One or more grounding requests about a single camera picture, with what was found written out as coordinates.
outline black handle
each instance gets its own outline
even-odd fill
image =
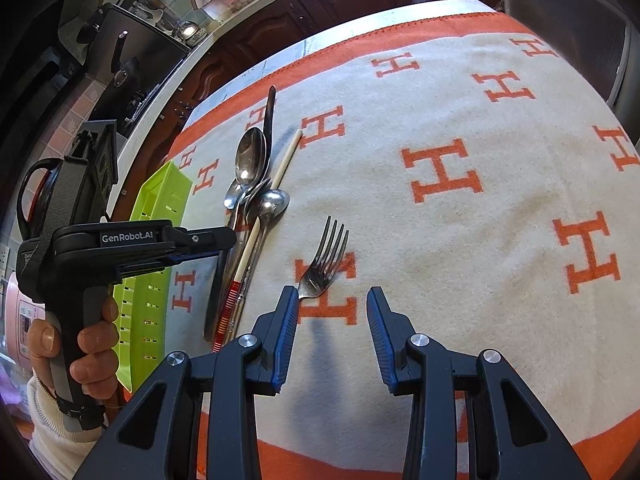
[[[118,36],[116,40],[116,47],[113,49],[113,57],[111,58],[111,73],[115,74],[118,70],[120,70],[120,66],[122,64],[122,49],[124,48],[124,42],[127,41],[127,35],[129,33],[126,30],[123,30],[122,33]]]
[[[17,201],[18,207],[15,214],[18,221],[18,229],[20,229],[20,236],[22,236],[23,240],[29,240],[30,238],[32,238],[31,235],[33,234],[31,232],[32,229],[29,225],[29,221],[25,218],[24,211],[22,210],[22,196],[24,195],[24,190],[26,189],[27,184],[29,183],[29,179],[31,178],[31,175],[35,171],[37,170],[53,171],[61,163],[62,163],[61,158],[43,158],[42,160],[39,160],[29,168],[29,170],[27,171],[27,174],[24,176],[24,179],[22,180],[22,184],[20,184],[20,190],[18,191],[18,201]]]
[[[229,251],[220,251],[216,262],[216,273],[213,275],[213,282],[211,283],[211,290],[209,292],[209,302],[207,303],[207,311],[204,316],[205,341],[212,342],[215,336],[216,320],[221,305],[222,282],[228,256]]]
[[[276,103],[276,87],[269,88],[269,97],[267,97],[267,105],[264,108],[264,124],[262,125],[262,133],[266,141],[266,161],[267,164],[271,158],[271,144],[273,139],[273,107]]]
[[[102,285],[85,289],[63,285],[45,303],[45,318],[56,327],[62,340],[60,353],[49,363],[56,400],[68,431],[93,430],[104,423],[104,406],[82,392],[69,370],[72,362],[85,356],[78,346],[78,334],[102,319],[102,304],[108,295],[108,287]]]

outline cutlery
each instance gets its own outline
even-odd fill
[[[278,167],[278,171],[276,171],[276,174],[273,177],[273,180],[271,181],[271,189],[277,189],[280,187],[280,183],[282,182],[282,177],[284,176],[285,171],[287,171],[287,167],[289,166],[289,163],[293,158],[293,154],[295,153],[296,148],[298,147],[298,143],[300,142],[300,137],[302,137],[302,130],[299,129],[296,131],[295,135],[293,136],[293,139],[291,139],[291,142],[287,147],[287,151],[284,154],[284,158],[282,159],[282,162]],[[224,322],[224,328],[223,328],[222,327],[223,316],[221,314],[219,321],[216,323],[216,328],[215,328],[216,331],[214,334],[214,344],[213,344],[214,352],[222,348],[222,344],[225,338],[226,327],[228,326],[231,312],[236,302],[242,279],[244,278],[244,272],[247,268],[248,260],[251,252],[253,251],[259,232],[260,232],[260,219],[257,218],[255,220],[254,227],[251,230],[251,234],[249,234],[249,238],[247,239],[246,244],[244,245],[242,257],[240,259],[240,262],[238,263],[238,267],[236,269],[236,273],[234,274],[234,279],[231,283],[231,286],[229,286],[224,305],[222,309],[220,309],[221,311],[224,311],[226,315],[226,321]]]
[[[329,288],[332,279],[335,277],[335,273],[338,271],[338,267],[340,267],[340,263],[344,257],[344,250],[347,247],[347,240],[349,239],[349,230],[347,230],[344,233],[344,237],[342,237],[342,232],[344,231],[344,224],[342,224],[334,243],[335,228],[338,225],[338,221],[335,220],[329,241],[325,245],[324,242],[329,232],[330,224],[331,217],[329,216],[329,218],[326,219],[322,239],[318,246],[318,252],[308,269],[302,275],[302,278],[300,278],[300,283],[298,284],[299,300],[320,296]]]
[[[265,141],[265,160],[264,166],[265,175],[269,173],[269,166],[271,161],[271,144],[273,139],[273,106],[276,102],[276,87],[271,85],[269,88],[269,96],[267,97],[267,105],[264,109],[264,123],[262,124],[262,133],[264,134]]]
[[[252,191],[258,184],[265,184],[262,179],[266,164],[265,150],[264,136],[260,128],[247,130],[238,144],[235,163],[236,179],[226,192],[224,201],[225,207],[231,211],[227,225],[234,231],[238,227],[238,218],[242,216],[245,200],[252,195]],[[236,244],[236,248],[232,250],[233,257],[230,262],[228,261],[229,251],[221,251],[218,255],[205,314],[203,336],[206,341],[211,341],[215,327],[219,323],[221,310],[219,307],[238,265],[241,254],[240,245],[240,243]]]
[[[289,193],[280,189],[268,189],[256,196],[258,201],[252,208],[254,216],[260,220],[260,232],[258,233],[257,241],[254,248],[251,251],[249,257],[249,263],[247,264],[242,282],[238,289],[238,297],[236,302],[231,307],[230,321],[228,327],[221,326],[220,330],[224,329],[225,339],[223,344],[226,344],[235,337],[236,329],[238,327],[238,320],[242,316],[242,309],[244,308],[244,301],[246,299],[246,292],[251,283],[251,278],[255,270],[255,265],[260,255],[260,250],[264,244],[266,238],[267,228],[273,219],[277,218],[289,205]]]

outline metal fork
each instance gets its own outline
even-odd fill
[[[334,278],[335,273],[338,271],[338,267],[340,267],[340,263],[344,257],[344,250],[347,247],[349,231],[347,230],[343,237],[342,232],[344,231],[344,224],[342,224],[334,244],[335,229],[338,225],[338,221],[335,220],[334,227],[331,229],[329,241],[325,245],[324,242],[326,241],[330,224],[331,217],[329,216],[329,218],[326,219],[326,225],[324,226],[324,232],[322,233],[318,252],[308,269],[302,275],[302,278],[300,278],[300,283],[298,284],[298,298],[300,300],[304,300],[305,298],[317,298],[326,291],[329,288],[329,285],[331,285],[331,281]]]

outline finger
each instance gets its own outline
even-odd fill
[[[34,357],[55,357],[60,352],[60,334],[51,323],[34,319],[27,332],[27,346]]]
[[[71,376],[80,384],[103,381],[118,370],[118,356],[113,350],[89,354],[71,363]]]
[[[49,357],[60,352],[60,334],[43,319],[34,319],[27,332],[31,366],[49,390],[53,390],[53,376],[49,365]]]
[[[107,296],[107,299],[102,304],[102,318],[109,322],[114,322],[118,319],[118,304],[112,296]]]
[[[112,375],[95,383],[83,384],[82,391],[94,399],[106,400],[114,394],[117,387],[118,380],[115,375]]]
[[[78,346],[85,354],[97,354],[113,348],[118,342],[118,329],[108,321],[83,328],[78,334]]]

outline green plastic basket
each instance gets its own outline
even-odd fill
[[[171,220],[180,225],[191,180],[169,161],[142,185],[130,220]],[[116,321],[120,341],[115,351],[118,380],[135,392],[164,358],[164,326],[171,268],[125,278],[113,288],[120,307]]]

